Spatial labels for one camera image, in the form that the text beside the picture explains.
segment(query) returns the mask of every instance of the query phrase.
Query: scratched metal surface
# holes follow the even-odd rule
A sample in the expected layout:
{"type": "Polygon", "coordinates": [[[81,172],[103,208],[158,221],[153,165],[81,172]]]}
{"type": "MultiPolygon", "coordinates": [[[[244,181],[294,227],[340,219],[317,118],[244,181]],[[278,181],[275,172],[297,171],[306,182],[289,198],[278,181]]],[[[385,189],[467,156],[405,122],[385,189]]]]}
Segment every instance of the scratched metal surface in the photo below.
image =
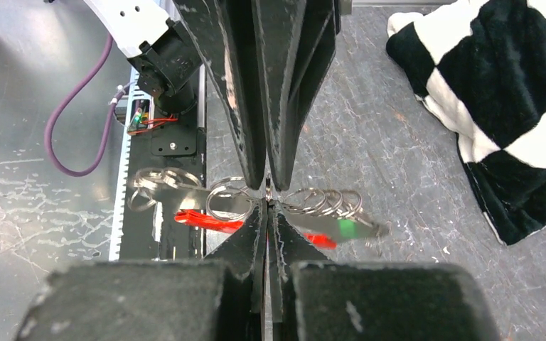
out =
{"type": "MultiPolygon", "coordinates": [[[[479,212],[455,136],[416,102],[385,54],[397,11],[356,8],[343,19],[336,60],[301,136],[292,187],[352,188],[390,235],[339,247],[339,261],[460,264],[484,290],[506,340],[546,340],[546,229],[501,246],[479,212]]],[[[208,179],[241,174],[216,95],[208,100],[208,179]]],[[[208,248],[221,238],[209,234],[208,248]]]]}
{"type": "MultiPolygon", "coordinates": [[[[102,165],[85,178],[46,160],[50,111],[94,65],[106,37],[81,1],[0,0],[0,340],[10,340],[47,271],[107,259],[122,130],[114,126],[102,165]]],[[[57,125],[63,162],[95,157],[106,103],[129,66],[115,51],[57,125]]]]}

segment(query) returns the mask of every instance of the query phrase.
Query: green led light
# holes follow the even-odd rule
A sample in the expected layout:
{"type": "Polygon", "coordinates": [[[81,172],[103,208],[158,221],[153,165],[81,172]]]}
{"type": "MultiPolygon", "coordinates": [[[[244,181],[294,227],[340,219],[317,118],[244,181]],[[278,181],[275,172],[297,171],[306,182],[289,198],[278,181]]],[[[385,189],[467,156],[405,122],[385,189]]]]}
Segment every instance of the green led light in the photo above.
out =
{"type": "Polygon", "coordinates": [[[340,227],[340,234],[345,238],[356,238],[357,231],[355,230],[355,222],[348,219],[341,219],[338,221],[340,227]]]}

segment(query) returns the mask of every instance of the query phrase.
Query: purple cable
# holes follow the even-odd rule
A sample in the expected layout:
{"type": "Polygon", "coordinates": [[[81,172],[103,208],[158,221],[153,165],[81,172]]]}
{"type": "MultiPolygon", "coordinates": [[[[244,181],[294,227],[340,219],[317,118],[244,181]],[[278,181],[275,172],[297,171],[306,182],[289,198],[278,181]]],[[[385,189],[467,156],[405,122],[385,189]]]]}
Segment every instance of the purple cable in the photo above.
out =
{"type": "MultiPolygon", "coordinates": [[[[114,42],[114,39],[112,38],[112,36],[110,34],[108,34],[107,35],[107,40],[106,40],[106,43],[105,43],[105,47],[104,47],[104,50],[102,52],[102,56],[97,61],[97,64],[91,69],[91,71],[89,71],[89,74],[87,76],[85,76],[85,78],[83,78],[78,83],[78,85],[76,85],[76,87],[74,87],[74,89],[72,89],[70,94],[68,94],[62,100],[62,102],[58,105],[58,107],[56,107],[55,110],[53,110],[53,113],[51,113],[51,116],[49,117],[49,120],[47,121],[47,126],[45,127],[45,134],[44,134],[44,140],[43,140],[43,143],[45,144],[45,151],[47,151],[47,155],[48,155],[49,159],[51,160],[51,162],[53,162],[55,167],[57,169],[59,169],[62,173],[66,174],[66,175],[74,176],[74,177],[79,178],[81,176],[85,176],[87,174],[90,174],[91,172],[93,172],[97,168],[97,166],[100,164],[100,162],[101,162],[101,160],[103,158],[103,155],[104,155],[104,152],[105,152],[105,147],[107,145],[107,139],[109,137],[109,128],[110,128],[110,126],[112,124],[112,117],[114,116],[112,113],[116,109],[116,103],[111,103],[111,105],[109,106],[109,110],[108,110],[108,113],[107,113],[107,118],[106,118],[106,121],[105,121],[104,132],[103,132],[103,135],[102,135],[102,141],[101,141],[101,144],[100,144],[100,149],[97,152],[97,156],[95,156],[95,161],[93,162],[93,164],[91,166],[89,166],[89,168],[87,168],[85,170],[82,170],[82,171],[76,171],[76,170],[71,170],[69,168],[66,168],[58,160],[58,157],[55,155],[55,152],[53,151],[52,137],[53,137],[53,129],[55,128],[55,123],[60,118],[60,115],[62,114],[64,109],[67,107],[67,105],[78,94],[78,92],[80,92],[80,90],[82,90],[91,81],[91,79],[93,79],[93,77],[95,77],[95,75],[100,71],[100,69],[102,68],[102,66],[104,65],[104,63],[105,63],[105,61],[107,59],[107,56],[109,55],[109,52],[112,50],[113,42],[114,42]]],[[[120,100],[122,98],[122,96],[124,96],[125,92],[128,92],[128,88],[126,88],[124,91],[119,91],[116,94],[115,98],[117,100],[120,100]]]]}

